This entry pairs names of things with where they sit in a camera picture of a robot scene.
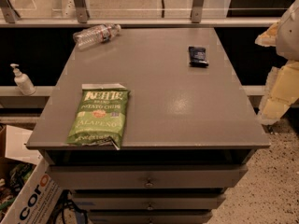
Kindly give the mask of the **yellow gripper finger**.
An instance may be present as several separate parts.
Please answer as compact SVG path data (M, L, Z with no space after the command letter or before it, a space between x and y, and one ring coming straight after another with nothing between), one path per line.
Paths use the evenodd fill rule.
M259 104L258 121L262 125L273 125L298 99L299 62L287 61L281 68L272 67Z
M262 47L274 47L278 33L278 23L273 23L265 32L258 35L255 44Z

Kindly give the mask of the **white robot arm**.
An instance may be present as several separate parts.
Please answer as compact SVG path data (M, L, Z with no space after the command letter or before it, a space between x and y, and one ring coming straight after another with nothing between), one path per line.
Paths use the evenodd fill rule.
M287 60L281 68L271 68L259 104L258 121L273 125L299 99L299 0L291 4L279 21L258 35L255 43L274 47L277 55Z

